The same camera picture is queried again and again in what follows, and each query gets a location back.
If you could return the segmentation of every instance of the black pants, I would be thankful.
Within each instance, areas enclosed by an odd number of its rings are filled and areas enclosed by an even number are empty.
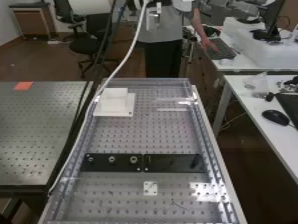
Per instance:
[[[178,78],[182,40],[145,43],[147,78]]]

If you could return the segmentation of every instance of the person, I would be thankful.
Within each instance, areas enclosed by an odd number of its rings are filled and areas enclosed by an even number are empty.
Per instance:
[[[143,17],[138,42],[145,48],[145,67],[147,78],[178,78],[182,57],[182,16],[201,37],[202,49],[217,50],[209,40],[199,18],[199,0],[191,3],[191,12],[181,12],[173,5],[162,6],[159,26],[146,30],[146,17]]]

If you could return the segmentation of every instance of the cabinet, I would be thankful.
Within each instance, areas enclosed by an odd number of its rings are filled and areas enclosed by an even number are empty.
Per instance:
[[[50,39],[56,36],[56,28],[49,12],[49,3],[9,5],[22,37]]]

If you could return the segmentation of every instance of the transparent acrylic enclosure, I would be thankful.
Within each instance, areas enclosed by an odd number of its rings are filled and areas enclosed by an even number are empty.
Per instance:
[[[116,79],[109,87],[135,93],[134,116],[88,116],[44,223],[238,223],[187,79]],[[86,153],[201,154],[205,172],[81,172]],[[157,184],[151,195],[145,182]]]

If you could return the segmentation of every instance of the black mounting plate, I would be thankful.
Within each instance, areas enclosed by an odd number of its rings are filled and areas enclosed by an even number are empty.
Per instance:
[[[142,154],[86,153],[81,165],[81,171],[141,172]]]
[[[146,154],[143,171],[147,173],[203,173],[199,154]]]

